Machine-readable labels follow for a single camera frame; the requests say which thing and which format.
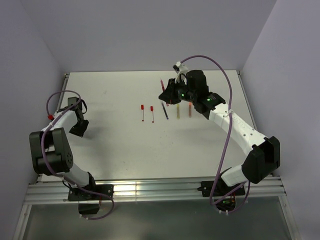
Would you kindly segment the pink pen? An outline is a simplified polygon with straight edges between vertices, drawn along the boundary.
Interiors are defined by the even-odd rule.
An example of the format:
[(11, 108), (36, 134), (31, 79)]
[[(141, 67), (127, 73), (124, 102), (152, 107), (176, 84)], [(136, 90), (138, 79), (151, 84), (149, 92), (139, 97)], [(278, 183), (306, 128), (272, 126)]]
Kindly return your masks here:
[(163, 80), (162, 80), (162, 79), (160, 79), (160, 84), (161, 84), (162, 92), (164, 92), (164, 91), (165, 91), (165, 86), (164, 86), (164, 82), (163, 82)]

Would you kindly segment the yellow highlighter pen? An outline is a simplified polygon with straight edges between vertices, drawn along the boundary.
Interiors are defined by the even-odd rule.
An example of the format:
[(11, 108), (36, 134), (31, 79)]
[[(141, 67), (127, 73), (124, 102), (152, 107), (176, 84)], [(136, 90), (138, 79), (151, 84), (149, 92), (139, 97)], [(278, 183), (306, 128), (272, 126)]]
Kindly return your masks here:
[(180, 104), (176, 105), (176, 118), (177, 120), (180, 119)]

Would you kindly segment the purple pen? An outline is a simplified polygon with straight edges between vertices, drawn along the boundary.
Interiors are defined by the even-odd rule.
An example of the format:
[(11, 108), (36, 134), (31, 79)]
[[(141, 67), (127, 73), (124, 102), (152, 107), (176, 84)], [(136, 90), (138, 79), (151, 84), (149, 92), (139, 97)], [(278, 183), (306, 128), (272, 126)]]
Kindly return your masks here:
[(161, 106), (162, 106), (162, 109), (163, 109), (165, 118), (166, 118), (167, 120), (169, 120), (169, 116), (168, 116), (168, 113), (167, 113), (167, 111), (166, 111), (166, 107), (165, 107), (165, 105), (164, 105), (163, 102), (161, 102)]

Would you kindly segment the orange red pen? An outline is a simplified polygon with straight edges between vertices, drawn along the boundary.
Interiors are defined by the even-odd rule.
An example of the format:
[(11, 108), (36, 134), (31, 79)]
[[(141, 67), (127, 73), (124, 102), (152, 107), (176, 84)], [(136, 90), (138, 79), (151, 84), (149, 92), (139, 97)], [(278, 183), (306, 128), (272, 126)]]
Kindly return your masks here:
[(191, 118), (192, 117), (192, 103), (189, 102), (188, 103), (188, 117)]

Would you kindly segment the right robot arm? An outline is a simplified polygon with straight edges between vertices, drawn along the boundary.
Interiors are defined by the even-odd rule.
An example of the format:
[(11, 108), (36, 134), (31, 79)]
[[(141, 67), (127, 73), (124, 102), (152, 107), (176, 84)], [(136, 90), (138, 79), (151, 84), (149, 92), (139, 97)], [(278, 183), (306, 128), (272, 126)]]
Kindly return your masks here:
[(192, 103), (198, 113), (223, 129), (227, 139), (233, 139), (243, 150), (243, 163), (219, 173), (216, 189), (220, 194), (227, 195), (242, 183), (258, 184), (280, 167), (280, 141), (256, 131), (234, 113), (219, 94), (209, 90), (203, 71), (184, 70), (177, 78), (170, 78), (158, 98), (169, 105)]

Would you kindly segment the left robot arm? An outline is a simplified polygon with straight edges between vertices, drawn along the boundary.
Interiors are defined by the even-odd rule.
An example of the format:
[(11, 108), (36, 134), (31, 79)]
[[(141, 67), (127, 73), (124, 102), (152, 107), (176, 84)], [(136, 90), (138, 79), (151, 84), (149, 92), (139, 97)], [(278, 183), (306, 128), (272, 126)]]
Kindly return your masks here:
[(84, 119), (87, 109), (83, 99), (69, 97), (66, 107), (47, 114), (50, 120), (47, 127), (29, 135), (34, 171), (39, 175), (61, 178), (69, 192), (82, 200), (95, 198), (98, 188), (93, 176), (74, 163), (67, 134), (84, 136), (89, 125), (89, 121)]

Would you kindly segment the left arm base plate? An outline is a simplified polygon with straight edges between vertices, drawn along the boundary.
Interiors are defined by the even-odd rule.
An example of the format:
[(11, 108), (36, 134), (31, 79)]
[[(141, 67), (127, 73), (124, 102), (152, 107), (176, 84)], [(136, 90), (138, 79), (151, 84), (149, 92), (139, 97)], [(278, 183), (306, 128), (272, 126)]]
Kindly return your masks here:
[(98, 184), (94, 190), (81, 190), (79, 188), (71, 188), (68, 193), (67, 200), (70, 202), (81, 201), (105, 201), (113, 198), (113, 184)]

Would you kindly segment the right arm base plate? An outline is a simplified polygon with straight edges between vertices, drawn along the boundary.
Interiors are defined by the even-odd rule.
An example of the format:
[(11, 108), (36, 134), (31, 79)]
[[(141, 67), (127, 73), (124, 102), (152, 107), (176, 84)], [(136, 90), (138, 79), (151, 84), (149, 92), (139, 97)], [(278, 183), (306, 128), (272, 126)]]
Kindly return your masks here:
[[(213, 187), (214, 181), (209, 180), (209, 181), (201, 181), (200, 182), (200, 187), (197, 188), (198, 191), (201, 192), (203, 197), (209, 197), (212, 187)], [(216, 187), (213, 191), (213, 196), (214, 197), (223, 197), (225, 194), (233, 190), (234, 188), (238, 187), (240, 184), (236, 184), (234, 186), (227, 186), (223, 180), (218, 180)], [(234, 194), (236, 196), (244, 196), (246, 194), (245, 188), (242, 186), (239, 189), (237, 189)]]

